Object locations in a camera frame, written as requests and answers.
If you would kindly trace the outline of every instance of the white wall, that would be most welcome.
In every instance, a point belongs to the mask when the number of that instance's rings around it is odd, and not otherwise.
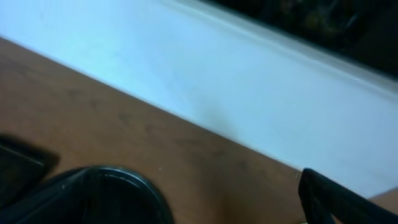
[[[159,0],[0,0],[0,35],[365,197],[398,185],[393,83],[203,10]]]

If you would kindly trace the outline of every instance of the wooden desk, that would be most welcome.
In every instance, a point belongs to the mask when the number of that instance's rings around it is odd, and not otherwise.
[[[52,175],[90,164],[142,173],[177,223],[303,220],[297,170],[3,39],[0,132],[58,153]]]

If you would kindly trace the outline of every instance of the wood grain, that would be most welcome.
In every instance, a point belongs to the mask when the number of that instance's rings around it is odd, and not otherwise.
[[[370,201],[398,215],[398,188],[373,197]]]
[[[297,170],[3,39],[0,132],[59,154],[52,175],[90,164],[142,173],[177,223],[303,220]]]

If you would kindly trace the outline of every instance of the black object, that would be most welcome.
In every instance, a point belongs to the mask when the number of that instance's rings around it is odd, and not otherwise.
[[[36,184],[57,161],[41,148],[0,135],[0,210]]]
[[[393,0],[200,0],[213,2],[398,81],[398,2]]]
[[[60,174],[0,213],[8,223],[174,223],[163,196],[139,174],[94,166]]]
[[[398,223],[398,216],[311,169],[304,169],[298,187],[308,224]]]

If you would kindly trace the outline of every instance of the black plastic object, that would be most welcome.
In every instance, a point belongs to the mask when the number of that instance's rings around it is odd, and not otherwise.
[[[36,184],[57,161],[55,155],[41,148],[0,135],[0,209]]]
[[[311,169],[304,169],[298,187],[308,224],[398,223],[398,216],[360,197]]]
[[[174,223],[159,191],[139,174],[94,166],[60,174],[0,212],[8,223]]]

